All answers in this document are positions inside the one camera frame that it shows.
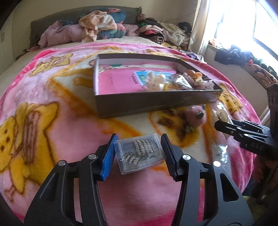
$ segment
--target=headboard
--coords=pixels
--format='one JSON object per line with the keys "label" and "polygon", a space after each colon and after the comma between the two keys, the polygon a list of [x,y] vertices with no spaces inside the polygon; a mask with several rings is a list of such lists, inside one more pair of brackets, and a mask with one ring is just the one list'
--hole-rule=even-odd
{"label": "headboard", "polygon": [[141,7],[131,8],[125,6],[86,6],[53,13],[31,22],[30,46],[33,46],[36,42],[36,35],[43,33],[55,21],[60,19],[76,21],[82,14],[88,14],[91,10],[97,10],[101,8],[118,8],[125,11],[126,19],[123,24],[136,24],[136,16],[138,13],[142,12]]}

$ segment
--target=bed sheet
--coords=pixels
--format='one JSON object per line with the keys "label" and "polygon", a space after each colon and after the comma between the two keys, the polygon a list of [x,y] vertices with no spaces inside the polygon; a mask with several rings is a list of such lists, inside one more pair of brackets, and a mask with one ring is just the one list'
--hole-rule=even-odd
{"label": "bed sheet", "polygon": [[[210,141],[217,139],[217,132],[209,120],[213,105],[206,105],[207,122],[185,136],[178,133],[181,119],[168,111],[99,119],[92,97],[97,54],[145,53],[180,58],[199,71],[209,73],[224,89],[220,101],[232,118],[259,123],[252,106],[214,68],[153,42],[143,44],[145,39],[133,37],[126,42],[131,40],[133,44],[123,43],[123,40],[113,43],[102,40],[43,50],[19,72],[4,92],[0,99],[0,133],[3,134],[0,137],[0,192],[21,220],[39,186],[60,159],[79,161],[106,144],[112,133],[122,139],[166,132],[171,143],[179,145],[184,153],[198,161],[212,161]],[[14,71],[8,69],[5,76],[12,76],[9,70],[19,70],[28,57],[30,54],[21,62],[15,62]],[[171,120],[174,126],[162,126],[157,123],[159,119]],[[233,179],[243,191],[250,179],[255,155],[239,148],[232,137],[228,138],[227,145]],[[77,185],[75,183],[76,218],[81,221]],[[171,224],[180,183],[169,176],[165,163],[121,175],[114,161],[110,176],[98,185],[109,225]],[[203,209],[203,186],[201,184],[200,210]]]}

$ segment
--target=wall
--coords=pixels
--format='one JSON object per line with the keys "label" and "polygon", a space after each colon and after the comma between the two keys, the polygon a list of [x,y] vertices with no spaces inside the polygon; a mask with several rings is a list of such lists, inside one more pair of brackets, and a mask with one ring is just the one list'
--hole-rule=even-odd
{"label": "wall", "polygon": [[16,7],[13,18],[14,58],[29,47],[31,21],[52,13],[92,5],[141,6],[143,13],[160,22],[185,17],[169,23],[187,21],[193,25],[197,2],[198,0],[23,0]]}
{"label": "wall", "polygon": [[208,46],[205,61],[225,75],[253,106],[258,116],[268,106],[267,93],[262,85],[238,65],[224,65],[214,61],[216,48]]}
{"label": "wall", "polygon": [[13,15],[14,11],[10,14],[4,26],[0,30],[0,39],[1,34],[4,33],[4,41],[0,43],[0,75],[14,62],[12,48]]}

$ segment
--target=transparent plastic case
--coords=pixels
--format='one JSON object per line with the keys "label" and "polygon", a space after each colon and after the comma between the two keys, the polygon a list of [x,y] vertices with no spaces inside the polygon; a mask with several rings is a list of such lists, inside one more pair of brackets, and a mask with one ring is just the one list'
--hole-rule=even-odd
{"label": "transparent plastic case", "polygon": [[156,133],[117,140],[115,150],[121,174],[137,172],[165,161]]}

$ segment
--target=metal bolt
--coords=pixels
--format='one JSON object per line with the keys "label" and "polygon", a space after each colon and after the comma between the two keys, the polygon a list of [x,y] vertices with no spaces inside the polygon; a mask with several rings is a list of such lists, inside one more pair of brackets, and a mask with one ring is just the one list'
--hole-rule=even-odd
{"label": "metal bolt", "polygon": [[220,166],[221,166],[221,163],[218,162],[218,161],[214,161],[214,162],[213,162],[213,165],[216,166],[216,167],[220,167]]}
{"label": "metal bolt", "polygon": [[182,156],[182,158],[183,158],[184,160],[189,160],[189,159],[191,159],[191,156],[188,155],[188,154],[184,154],[184,155]]}
{"label": "metal bolt", "polygon": [[90,160],[96,159],[96,154],[88,155],[88,159],[90,159]]}
{"label": "metal bolt", "polygon": [[64,166],[65,164],[66,164],[66,161],[64,161],[64,160],[61,160],[61,161],[58,162],[59,166]]}

